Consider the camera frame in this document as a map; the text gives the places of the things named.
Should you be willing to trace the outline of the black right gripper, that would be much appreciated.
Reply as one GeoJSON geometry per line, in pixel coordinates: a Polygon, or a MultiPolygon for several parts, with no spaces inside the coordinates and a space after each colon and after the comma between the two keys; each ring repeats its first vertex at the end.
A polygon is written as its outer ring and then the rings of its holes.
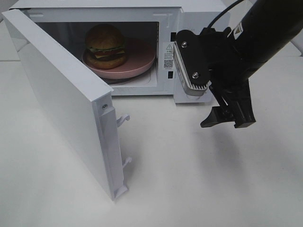
{"type": "Polygon", "coordinates": [[[235,128],[251,126],[256,119],[250,85],[248,79],[240,78],[244,60],[233,43],[233,30],[227,27],[220,32],[206,27],[198,35],[198,40],[198,54],[201,57],[198,84],[206,86],[211,82],[209,89],[219,104],[212,107],[200,126],[209,128],[226,122],[235,122],[235,128]]]}

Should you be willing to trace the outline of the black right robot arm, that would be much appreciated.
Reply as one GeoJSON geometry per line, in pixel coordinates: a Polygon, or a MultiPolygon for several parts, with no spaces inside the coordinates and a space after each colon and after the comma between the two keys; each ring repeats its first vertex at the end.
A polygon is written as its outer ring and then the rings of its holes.
{"type": "Polygon", "coordinates": [[[300,0],[258,0],[240,23],[223,32],[203,32],[203,54],[210,73],[210,91],[218,102],[201,127],[234,122],[246,128],[253,114],[249,77],[303,28],[300,0]]]}

